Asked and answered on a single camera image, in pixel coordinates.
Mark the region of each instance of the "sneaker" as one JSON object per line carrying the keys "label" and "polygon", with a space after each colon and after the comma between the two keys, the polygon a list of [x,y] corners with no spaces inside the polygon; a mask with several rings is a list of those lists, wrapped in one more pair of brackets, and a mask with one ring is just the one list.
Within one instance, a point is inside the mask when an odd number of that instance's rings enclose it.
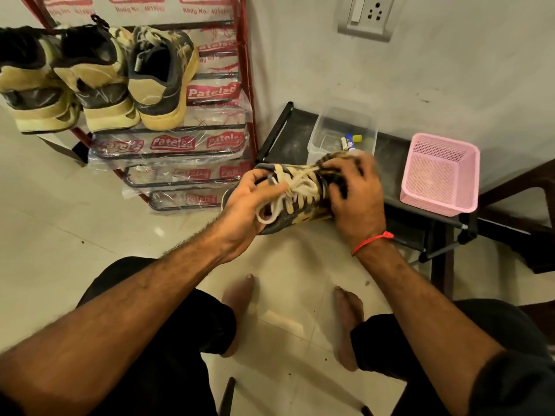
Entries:
{"label": "sneaker", "polygon": [[52,70],[59,38],[32,27],[0,29],[0,93],[19,131],[67,130],[79,117],[73,92]]}
{"label": "sneaker", "polygon": [[187,85],[199,66],[199,52],[182,30],[136,27],[129,62],[129,92],[143,124],[165,131],[183,125]]}
{"label": "sneaker", "polygon": [[[289,184],[288,192],[257,211],[258,221],[266,224],[259,235],[269,235],[296,223],[333,216],[328,196],[329,184],[337,184],[343,197],[347,197],[347,184],[339,169],[322,167],[325,162],[335,157],[348,157],[357,162],[355,156],[336,152],[324,156],[315,165],[258,164],[255,166],[272,172],[267,178],[271,185],[277,185],[283,181]],[[224,194],[221,202],[222,209],[237,185],[238,183]],[[263,207],[267,208],[266,216],[261,217],[260,210]]]}
{"label": "sneaker", "polygon": [[70,27],[54,71],[75,92],[92,132],[125,129],[140,122],[127,90],[127,51],[132,35],[93,15],[95,25]]}

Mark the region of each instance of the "electrical socket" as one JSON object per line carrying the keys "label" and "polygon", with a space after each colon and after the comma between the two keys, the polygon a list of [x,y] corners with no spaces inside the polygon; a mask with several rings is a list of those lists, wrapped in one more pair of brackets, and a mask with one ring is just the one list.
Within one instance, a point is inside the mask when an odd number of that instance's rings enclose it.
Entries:
{"label": "electrical socket", "polygon": [[387,18],[391,12],[393,1],[394,0],[365,0],[359,22],[356,23],[351,21],[350,25],[356,26],[359,30],[367,30],[382,35],[387,23]]}
{"label": "electrical socket", "polygon": [[405,0],[341,0],[337,30],[389,42]]}

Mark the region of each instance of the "bare foot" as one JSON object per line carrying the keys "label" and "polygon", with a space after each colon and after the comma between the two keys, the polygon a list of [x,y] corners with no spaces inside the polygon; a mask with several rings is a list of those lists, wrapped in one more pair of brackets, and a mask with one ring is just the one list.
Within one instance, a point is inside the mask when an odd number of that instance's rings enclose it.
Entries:
{"label": "bare foot", "polygon": [[243,316],[246,313],[251,298],[253,297],[254,290],[254,276],[247,274],[246,278],[228,286],[224,292],[221,302],[226,304],[233,310],[235,320],[237,321],[237,329],[232,343],[229,345],[225,353],[222,355],[225,358],[233,356],[239,348],[239,329]]}
{"label": "bare foot", "polygon": [[335,309],[341,325],[341,341],[336,351],[337,360],[351,372],[358,369],[355,352],[351,344],[351,330],[364,322],[362,300],[352,292],[345,292],[339,286],[334,289]]}

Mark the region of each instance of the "black pants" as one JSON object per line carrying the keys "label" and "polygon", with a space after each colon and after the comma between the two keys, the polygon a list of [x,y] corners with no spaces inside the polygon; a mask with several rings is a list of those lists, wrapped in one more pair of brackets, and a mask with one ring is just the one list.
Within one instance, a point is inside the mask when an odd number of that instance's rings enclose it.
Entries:
{"label": "black pants", "polygon": [[[94,279],[78,306],[153,261],[140,257],[116,261]],[[543,334],[518,308],[500,300],[460,300],[455,304],[504,347],[549,356]],[[200,352],[224,353],[235,329],[231,308],[195,289],[93,414],[216,415],[208,370]],[[351,341],[360,369],[407,381],[395,415],[420,409],[426,414],[448,415],[393,314],[370,317],[351,332]]]}

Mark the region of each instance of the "transparent box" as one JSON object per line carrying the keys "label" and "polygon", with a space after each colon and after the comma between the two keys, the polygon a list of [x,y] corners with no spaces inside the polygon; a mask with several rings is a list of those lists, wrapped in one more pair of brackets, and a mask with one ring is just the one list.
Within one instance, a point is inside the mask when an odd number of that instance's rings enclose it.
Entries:
{"label": "transparent box", "polygon": [[362,135],[355,148],[374,154],[376,148],[376,120],[355,109],[326,106],[318,117],[307,146],[307,164],[314,164],[324,155],[342,150],[341,138],[346,134]]}

